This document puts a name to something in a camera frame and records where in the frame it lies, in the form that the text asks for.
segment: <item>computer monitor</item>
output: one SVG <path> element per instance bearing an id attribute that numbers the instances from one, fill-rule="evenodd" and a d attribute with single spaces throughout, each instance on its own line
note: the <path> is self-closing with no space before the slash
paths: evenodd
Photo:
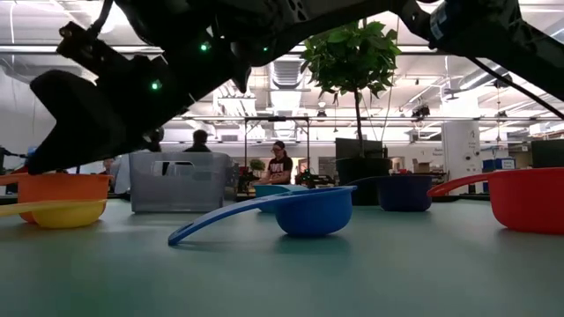
<path id="1" fill-rule="evenodd" d="M 531 142 L 532 166 L 564 167 L 564 139 Z"/>
<path id="2" fill-rule="evenodd" d="M 388 149 L 382 146 L 381 141 L 362 140 L 366 158 L 382 159 L 388 157 Z M 357 139 L 335 139 L 335 159 L 351 159 L 360 157 L 360 144 Z"/>

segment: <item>tree trunk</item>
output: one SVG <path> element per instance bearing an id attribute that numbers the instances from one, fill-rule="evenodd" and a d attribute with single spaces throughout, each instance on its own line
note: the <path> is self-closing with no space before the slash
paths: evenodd
<path id="1" fill-rule="evenodd" d="M 362 123 L 360 120 L 360 92 L 359 90 L 354 91 L 354 109 L 356 110 L 356 134 L 359 139 L 360 146 L 360 157 L 364 158 L 364 141 L 362 140 Z"/>

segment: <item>teal table surface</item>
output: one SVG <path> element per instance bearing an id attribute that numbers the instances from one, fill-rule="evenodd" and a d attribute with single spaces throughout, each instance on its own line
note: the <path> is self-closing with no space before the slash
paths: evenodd
<path id="1" fill-rule="evenodd" d="M 195 217 L 110 201 L 76 230 L 0 218 L 0 316 L 564 316 L 564 238 L 506 230 L 489 203 L 356 209 L 316 240 L 250 211 L 169 247 Z"/>

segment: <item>orange measuring cup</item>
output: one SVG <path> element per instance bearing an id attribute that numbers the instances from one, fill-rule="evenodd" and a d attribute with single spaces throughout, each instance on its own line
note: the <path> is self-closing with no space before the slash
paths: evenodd
<path id="1" fill-rule="evenodd" d="M 12 173 L 0 176 L 0 186 L 18 183 L 18 203 L 102 200 L 108 197 L 111 178 L 109 175 Z M 31 212 L 20 213 L 19 216 L 35 224 Z"/>

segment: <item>red handle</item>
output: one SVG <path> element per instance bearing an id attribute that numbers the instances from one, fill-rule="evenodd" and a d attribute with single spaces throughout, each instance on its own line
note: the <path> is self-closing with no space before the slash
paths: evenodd
<path id="1" fill-rule="evenodd" d="M 427 192 L 427 195 L 429 197 L 446 195 L 449 191 L 460 188 L 464 185 L 470 185 L 479 181 L 487 181 L 487 177 L 489 175 L 490 173 L 482 173 L 478 175 L 466 176 L 452 181 L 447 181 L 444 184 L 431 188 L 431 190 Z"/>
<path id="2" fill-rule="evenodd" d="M 28 173 L 11 173 L 0 176 L 0 186 L 19 182 L 22 178 L 29 176 Z"/>

